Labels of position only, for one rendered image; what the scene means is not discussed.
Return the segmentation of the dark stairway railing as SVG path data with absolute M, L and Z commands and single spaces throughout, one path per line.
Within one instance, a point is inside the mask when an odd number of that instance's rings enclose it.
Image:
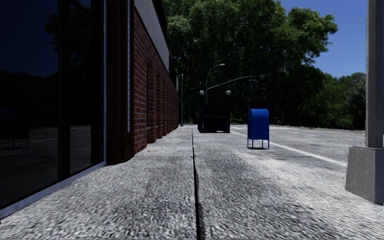
M 197 129 L 200 133 L 230 133 L 230 99 L 232 92 L 226 91 L 227 104 L 204 104 L 205 92 L 199 91 L 200 116 Z

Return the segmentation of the grey pole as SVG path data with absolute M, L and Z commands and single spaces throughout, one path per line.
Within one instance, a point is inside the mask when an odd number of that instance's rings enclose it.
M 345 190 L 384 205 L 384 0 L 367 0 L 365 145 L 348 150 Z
M 184 74 L 181 74 L 181 85 L 180 85 L 180 127 L 184 126 L 184 113 L 183 113 L 183 81 L 184 81 Z

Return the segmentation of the blue letter box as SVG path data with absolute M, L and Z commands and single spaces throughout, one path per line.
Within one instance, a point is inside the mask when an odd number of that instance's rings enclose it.
M 268 141 L 267 149 L 270 149 L 269 133 L 269 111 L 268 109 L 249 109 L 247 121 L 247 147 L 251 140 L 251 148 L 254 148 L 254 140 L 261 140 L 261 147 L 264 147 L 264 140 Z

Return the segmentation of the red brick building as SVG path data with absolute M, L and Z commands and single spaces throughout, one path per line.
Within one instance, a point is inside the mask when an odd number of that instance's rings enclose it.
M 163 0 L 0 0 L 0 218 L 178 127 Z

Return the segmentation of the trees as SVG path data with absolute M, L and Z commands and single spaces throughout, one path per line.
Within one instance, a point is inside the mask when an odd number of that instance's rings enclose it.
M 162 0 L 172 60 L 183 74 L 183 120 L 231 95 L 231 121 L 269 110 L 273 124 L 365 127 L 365 0 Z

